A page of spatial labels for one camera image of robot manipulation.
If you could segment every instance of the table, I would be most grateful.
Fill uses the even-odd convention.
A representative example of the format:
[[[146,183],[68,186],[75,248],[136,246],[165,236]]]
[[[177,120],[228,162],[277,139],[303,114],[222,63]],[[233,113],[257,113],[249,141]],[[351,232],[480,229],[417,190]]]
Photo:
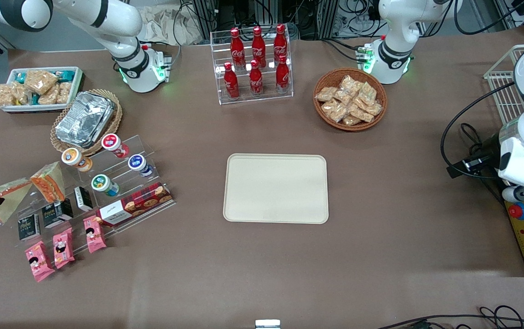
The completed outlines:
[[[352,65],[321,42],[293,43],[294,98],[229,106],[217,104],[206,46],[184,48],[171,82],[148,94],[126,87],[105,51],[13,51],[11,68],[77,65],[86,90],[113,91],[118,134],[155,149],[177,204],[41,283],[0,227],[0,328],[377,328],[503,303],[524,316],[523,260],[500,204],[480,182],[450,179],[439,154],[446,123],[520,43],[524,29],[420,40],[410,71],[386,86],[386,116],[360,133],[315,112],[317,79]],[[0,111],[0,184],[59,158],[56,116]],[[463,121],[483,138],[500,127],[491,99]],[[450,159],[467,146],[452,130]],[[226,221],[226,161],[241,152],[324,156],[327,223]]]

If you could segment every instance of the clear acrylic display rack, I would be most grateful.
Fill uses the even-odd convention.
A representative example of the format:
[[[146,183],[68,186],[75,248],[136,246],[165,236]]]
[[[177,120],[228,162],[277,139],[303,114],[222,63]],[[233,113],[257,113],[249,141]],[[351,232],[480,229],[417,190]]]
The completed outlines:
[[[65,186],[65,198],[70,200],[71,208],[73,209],[73,218],[51,228],[45,228],[43,226],[42,211],[41,209],[48,205],[49,202],[45,200],[41,192],[38,191],[36,186],[31,186],[30,191],[27,193],[26,197],[17,208],[17,211],[13,216],[8,219],[5,227],[10,227],[16,232],[16,241],[19,242],[16,245],[16,248],[21,248],[26,250],[28,247],[36,244],[38,241],[43,241],[47,247],[47,256],[51,256],[53,250],[53,235],[63,232],[64,230],[72,227],[72,237],[73,237],[73,252],[78,254],[87,249],[87,240],[85,238],[85,229],[83,219],[95,215],[95,210],[106,206],[112,202],[116,202],[125,196],[129,196],[135,191],[139,191],[145,187],[148,187],[154,183],[160,182],[166,187],[164,181],[162,181],[161,176],[158,174],[157,167],[154,164],[151,155],[154,151],[146,144],[143,144],[142,140],[138,135],[122,141],[130,148],[130,153],[125,158],[117,158],[112,152],[103,150],[98,154],[91,156],[93,160],[93,166],[90,171],[80,172],[73,167],[69,167],[61,163],[61,169],[63,170],[63,179]],[[149,177],[140,177],[138,171],[132,171],[128,167],[128,159],[133,154],[142,154],[146,161],[154,168],[153,174]],[[91,180],[95,175],[105,174],[112,181],[116,182],[120,186],[120,190],[117,196],[107,196],[102,192],[94,191],[91,188]],[[84,212],[77,207],[75,200],[74,188],[77,186],[83,187],[85,190],[88,190],[92,201],[93,201],[93,210]],[[125,231],[126,229],[146,220],[158,212],[169,208],[175,204],[174,199],[162,204],[158,204],[154,208],[151,208],[140,214],[136,217],[132,217],[128,221],[114,226],[108,227],[103,225],[103,235],[104,237],[110,238],[114,235]],[[34,237],[26,241],[19,241],[18,238],[18,227],[17,221],[20,218],[27,217],[32,214],[38,214],[40,231],[41,235],[39,237]]]
[[[276,26],[272,25],[262,27],[262,38],[266,44],[266,67],[260,69],[260,72],[262,72],[262,85],[264,86],[264,93],[258,98],[254,98],[251,95],[249,73],[251,70],[250,61],[253,59],[251,49],[252,39],[254,38],[254,28],[245,27],[240,29],[240,38],[244,43],[246,70],[236,71],[234,67],[234,72],[237,75],[237,83],[240,88],[240,97],[234,101],[229,99],[224,82],[224,63],[230,62],[233,64],[230,51],[230,31],[211,32],[211,55],[214,59],[215,83],[217,84],[218,99],[221,105],[293,96],[293,63],[291,61],[291,38],[289,35],[289,24],[285,24],[285,27],[284,35],[287,38],[288,45],[287,66],[289,67],[289,91],[287,91],[286,94],[279,94],[276,91],[276,66],[274,64],[274,38],[276,36]]]
[[[524,44],[513,46],[483,75],[490,88],[495,90],[514,81],[514,67],[524,52]],[[524,102],[518,90],[512,86],[493,94],[502,124],[506,124],[524,113]]]

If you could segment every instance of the pink snack package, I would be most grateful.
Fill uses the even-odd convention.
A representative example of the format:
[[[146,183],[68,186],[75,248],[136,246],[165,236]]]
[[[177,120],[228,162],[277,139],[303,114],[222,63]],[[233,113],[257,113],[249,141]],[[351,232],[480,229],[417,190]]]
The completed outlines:
[[[72,228],[69,227],[65,231],[53,236],[53,253],[55,254],[55,266],[57,269],[75,260],[73,256],[73,244],[71,243],[71,231]]]
[[[34,279],[37,282],[40,282],[47,276],[53,274],[55,270],[52,269],[51,264],[48,262],[42,241],[39,241],[36,245],[28,248],[25,253],[26,258],[30,263],[32,275],[34,275]]]
[[[103,238],[103,230],[99,223],[102,222],[102,219],[96,217],[95,215],[85,218],[83,220],[85,226],[85,237],[87,238],[87,246],[89,252],[92,253],[101,248],[105,248],[106,241]]]

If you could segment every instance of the wicker basket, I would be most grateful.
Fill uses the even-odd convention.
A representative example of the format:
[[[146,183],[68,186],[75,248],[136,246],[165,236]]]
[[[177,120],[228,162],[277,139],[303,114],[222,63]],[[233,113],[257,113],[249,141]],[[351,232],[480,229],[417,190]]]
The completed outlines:
[[[382,105],[382,111],[379,115],[375,117],[375,119],[372,122],[361,122],[357,125],[346,126],[327,118],[327,115],[325,115],[323,110],[321,110],[321,102],[319,102],[315,98],[315,95],[318,94],[319,91],[321,91],[324,87],[339,87],[339,84],[341,83],[345,75],[349,75],[356,81],[367,81],[367,83],[369,83],[377,92],[376,100],[380,102],[380,104]],[[327,72],[319,79],[319,81],[317,81],[317,84],[315,85],[315,91],[313,92],[313,103],[315,104],[315,110],[317,110],[319,116],[321,116],[323,120],[325,120],[328,124],[332,125],[333,127],[337,127],[346,131],[360,131],[372,127],[383,118],[384,114],[386,113],[386,108],[388,107],[388,98],[386,97],[386,91],[384,90],[384,87],[375,77],[369,75],[368,73],[365,73],[364,71],[361,71],[360,69],[352,69],[351,67],[341,67],[339,69],[334,69],[333,71]]]
[[[105,128],[103,135],[101,136],[101,138],[97,139],[97,142],[88,149],[82,149],[79,146],[65,143],[59,140],[59,138],[57,138],[57,132],[55,131],[55,128],[57,127],[59,122],[63,120],[63,118],[65,118],[65,115],[67,115],[67,112],[69,112],[69,109],[71,108],[71,104],[69,104],[69,106],[67,106],[67,108],[65,108],[65,110],[63,110],[63,112],[59,114],[59,117],[55,119],[55,123],[53,123],[53,127],[51,128],[51,144],[53,144],[53,146],[57,149],[57,151],[63,152],[64,150],[68,148],[77,148],[78,150],[81,151],[81,153],[84,156],[91,156],[93,154],[96,154],[97,152],[99,152],[99,150],[102,149],[103,136],[107,135],[108,133],[116,133],[116,131],[118,130],[118,127],[120,126],[120,121],[122,120],[122,106],[120,106],[120,101],[118,101],[118,98],[116,97],[116,95],[114,95],[113,92],[109,92],[103,89],[92,89],[92,90],[89,90],[89,92],[92,92],[93,94],[96,94],[99,96],[103,96],[105,98],[109,98],[110,100],[114,102],[114,104],[116,104],[116,110],[112,114],[112,118],[110,118],[110,121],[107,123],[106,125],[107,127]]]

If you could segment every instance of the red bottle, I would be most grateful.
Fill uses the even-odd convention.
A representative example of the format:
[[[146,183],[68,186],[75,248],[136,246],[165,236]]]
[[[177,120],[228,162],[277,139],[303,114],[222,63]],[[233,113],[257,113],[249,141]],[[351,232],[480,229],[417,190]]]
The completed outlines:
[[[240,31],[237,27],[230,30],[231,34],[231,59],[236,71],[243,71],[246,69],[246,56],[244,55],[244,44],[240,40]]]
[[[258,98],[262,96],[264,90],[262,86],[262,72],[258,69],[258,61],[254,59],[250,64],[252,64],[252,70],[250,71],[250,90],[252,91],[252,96]]]
[[[276,68],[276,91],[279,94],[286,94],[289,91],[289,67],[287,66],[287,55],[278,57],[278,67]]]
[[[266,67],[266,44],[262,39],[262,28],[254,27],[254,40],[252,41],[252,56],[260,67]]]
[[[287,54],[287,38],[284,36],[284,24],[276,26],[276,37],[274,38],[274,67],[278,66],[278,57]]]
[[[231,63],[224,64],[226,73],[224,74],[224,81],[227,90],[227,96],[231,101],[237,100],[240,97],[240,88],[237,86],[237,76],[234,71],[231,71]]]

